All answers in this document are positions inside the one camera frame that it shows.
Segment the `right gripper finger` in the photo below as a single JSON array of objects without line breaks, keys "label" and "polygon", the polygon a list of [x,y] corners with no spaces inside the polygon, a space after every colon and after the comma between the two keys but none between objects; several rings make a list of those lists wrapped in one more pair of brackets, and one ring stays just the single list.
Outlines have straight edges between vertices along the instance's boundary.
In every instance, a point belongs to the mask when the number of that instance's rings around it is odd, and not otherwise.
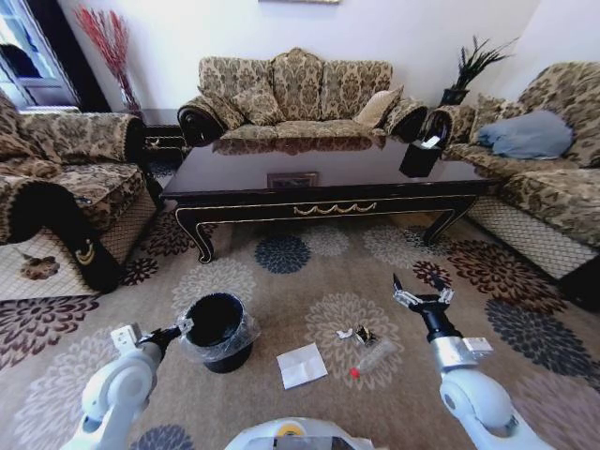
[{"label": "right gripper finger", "polygon": [[403,289],[396,273],[393,274],[393,298],[405,308],[415,308],[421,304],[421,299]]},{"label": "right gripper finger", "polygon": [[434,280],[434,287],[439,292],[437,302],[449,305],[455,295],[455,291],[451,287],[448,287],[440,278]]}]

